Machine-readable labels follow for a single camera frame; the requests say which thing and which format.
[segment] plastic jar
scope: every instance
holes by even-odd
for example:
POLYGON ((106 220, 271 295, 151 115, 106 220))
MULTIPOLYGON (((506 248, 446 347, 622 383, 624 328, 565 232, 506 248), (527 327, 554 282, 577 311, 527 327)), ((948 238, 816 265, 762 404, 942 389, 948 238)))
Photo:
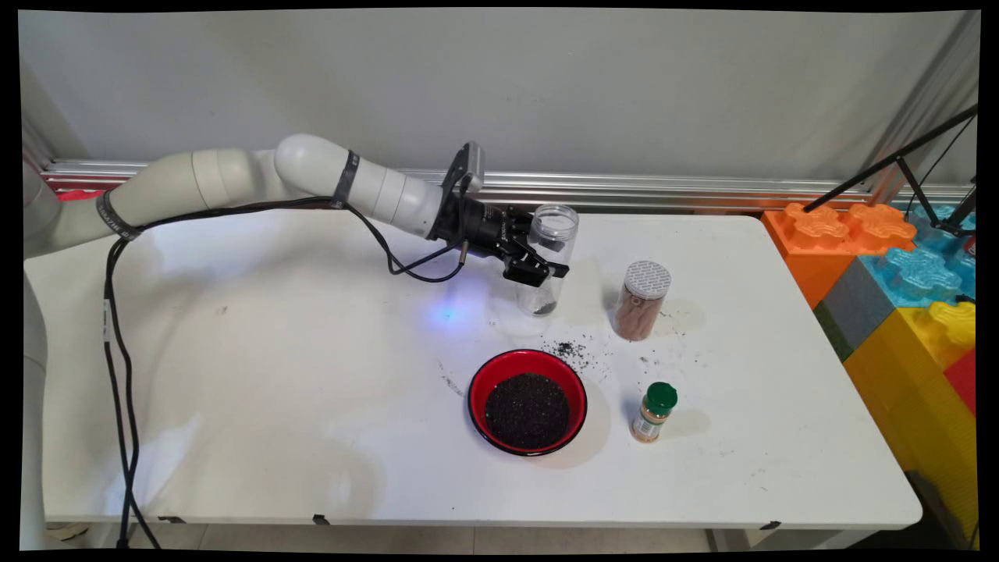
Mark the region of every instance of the plastic jar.
POLYGON ((631 341, 647 338, 662 309, 670 281, 666 268, 653 261, 636 261, 627 266, 614 307, 614 333, 631 341))
MULTIPOLYGON (((579 215, 565 205, 541 205, 534 211, 527 243, 545 261, 568 265, 579 227, 579 215)), ((548 277, 540 287, 516 285, 516 302, 534 316, 550 314, 558 304, 562 278, 548 277)))
POLYGON ((642 443, 659 438, 662 424, 676 406, 676 389, 664 382, 653 382, 645 391, 638 415, 631 421, 631 435, 642 443))

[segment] yellow block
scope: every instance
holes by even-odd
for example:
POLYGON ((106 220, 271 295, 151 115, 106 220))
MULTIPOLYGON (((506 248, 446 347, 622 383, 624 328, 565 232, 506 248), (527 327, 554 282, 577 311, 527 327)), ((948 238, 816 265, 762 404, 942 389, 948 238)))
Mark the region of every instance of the yellow block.
POLYGON ((970 537, 978 521, 975 417, 941 374, 903 400, 889 420, 903 432, 915 469, 936 485, 970 537))
POLYGON ((913 309, 896 308, 892 311, 843 363, 854 379, 858 370, 867 373, 870 381, 867 388, 886 412, 915 394, 926 380, 942 372, 902 316, 904 310, 913 309))
POLYGON ((975 417, 941 367, 967 344, 968 311, 930 308, 894 310, 843 366, 899 465, 937 486, 969 538, 978 520, 975 417), (956 331, 947 335, 941 324, 956 331))
POLYGON ((900 308, 902 318, 941 369, 975 347, 975 305, 935 302, 928 308, 900 308))

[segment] red bowl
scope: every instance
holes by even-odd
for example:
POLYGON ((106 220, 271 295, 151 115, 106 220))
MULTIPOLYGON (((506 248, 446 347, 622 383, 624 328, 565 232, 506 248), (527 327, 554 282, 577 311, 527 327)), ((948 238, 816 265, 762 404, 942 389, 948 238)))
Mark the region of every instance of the red bowl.
POLYGON ((479 368, 476 376, 472 377, 472 384, 469 386, 469 415, 479 434, 499 450, 524 457, 546 455, 567 445, 582 429, 582 422, 586 419, 586 391, 575 371, 554 355, 533 349, 507 351, 487 361, 479 368), (565 435, 543 449, 521 449, 507 445, 490 432, 486 423, 486 400, 490 393, 500 382, 521 373, 537 373, 553 380, 561 387, 568 401, 568 427, 565 428, 565 435))

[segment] spice jar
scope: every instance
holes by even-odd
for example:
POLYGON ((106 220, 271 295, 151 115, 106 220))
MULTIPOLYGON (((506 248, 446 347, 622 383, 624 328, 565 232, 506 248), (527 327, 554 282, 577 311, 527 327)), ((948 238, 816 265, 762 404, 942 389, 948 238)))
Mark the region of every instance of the spice jar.
POLYGON ((675 406, 676 389, 664 382, 653 382, 641 399, 638 415, 631 422, 631 435, 642 443, 655 441, 675 406))
POLYGON ((669 282, 669 272, 655 262, 643 260, 627 266, 614 308, 614 332, 626 340, 647 338, 662 309, 669 282))

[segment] blue block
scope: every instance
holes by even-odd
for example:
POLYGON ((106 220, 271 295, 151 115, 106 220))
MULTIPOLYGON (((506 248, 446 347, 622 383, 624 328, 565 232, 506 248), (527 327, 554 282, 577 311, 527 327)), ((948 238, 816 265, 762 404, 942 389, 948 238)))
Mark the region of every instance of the blue block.
POLYGON ((936 252, 891 248, 883 256, 859 258, 895 308, 925 308, 937 301, 957 304, 961 276, 947 269, 936 252))
MULTIPOLYGON (((949 217, 955 208, 953 205, 932 205, 932 207, 933 212, 936 213, 937 218, 940 220, 949 217)), ((959 249, 965 240, 968 239, 967 236, 957 238, 949 232, 931 227, 930 219, 926 216, 926 209, 923 209, 922 205, 917 206, 912 211, 909 223, 916 227, 916 237, 912 239, 916 246, 935 250, 945 256, 959 249)), ((975 213, 969 214, 961 221, 961 228, 964 230, 975 229, 975 213)))
POLYGON ((961 276, 961 291, 975 298, 975 258, 958 248, 947 258, 947 269, 961 276))

